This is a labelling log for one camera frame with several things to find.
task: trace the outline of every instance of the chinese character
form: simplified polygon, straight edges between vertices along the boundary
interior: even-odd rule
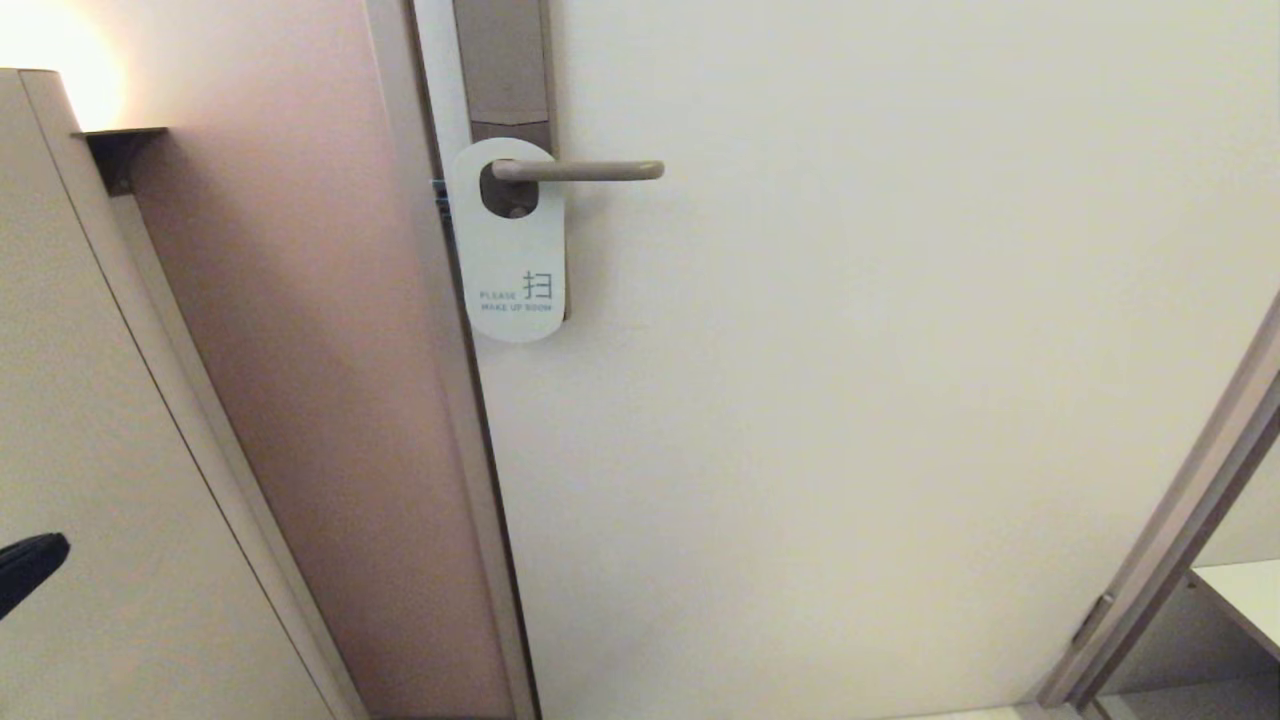
[[[535,297],[541,300],[552,299],[550,273],[525,273],[525,300],[532,300]]]

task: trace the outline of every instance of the door frame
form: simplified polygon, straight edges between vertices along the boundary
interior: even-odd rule
[[[436,191],[443,188],[445,177],[440,158],[452,158],[471,145],[453,3],[365,0],[365,14],[390,131],[397,186],[408,210],[430,299],[431,351],[466,484],[513,716],[539,720],[541,711],[475,345],[462,304],[452,231],[447,214],[440,211],[444,205]]]
[[[1088,706],[1222,523],[1280,433],[1280,296],[1156,512],[1046,679],[1044,707]]]
[[[538,3],[547,22],[545,0]],[[475,350],[433,181],[471,143],[452,0],[365,0],[402,193],[433,292],[436,352],[518,720],[540,717]],[[548,94],[552,92],[549,63]],[[435,100],[434,105],[428,99]],[[1138,542],[1037,693],[1083,710],[1133,648],[1280,432],[1280,296]]]

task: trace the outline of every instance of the wardrobe door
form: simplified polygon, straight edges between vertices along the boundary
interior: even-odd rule
[[[0,546],[65,564],[0,619],[0,719],[332,717],[0,70]]]

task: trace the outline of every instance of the door handle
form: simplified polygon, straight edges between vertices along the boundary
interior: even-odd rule
[[[627,182],[658,179],[660,160],[575,163],[559,160],[494,160],[493,177],[504,182]]]

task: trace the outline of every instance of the door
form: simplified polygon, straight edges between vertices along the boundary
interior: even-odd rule
[[[1275,4],[548,5],[558,156],[668,174],[476,338],[543,716],[1033,697],[1276,292]]]
[[[50,77],[0,72],[0,546],[70,555],[0,619],[0,717],[332,717],[84,236]]]

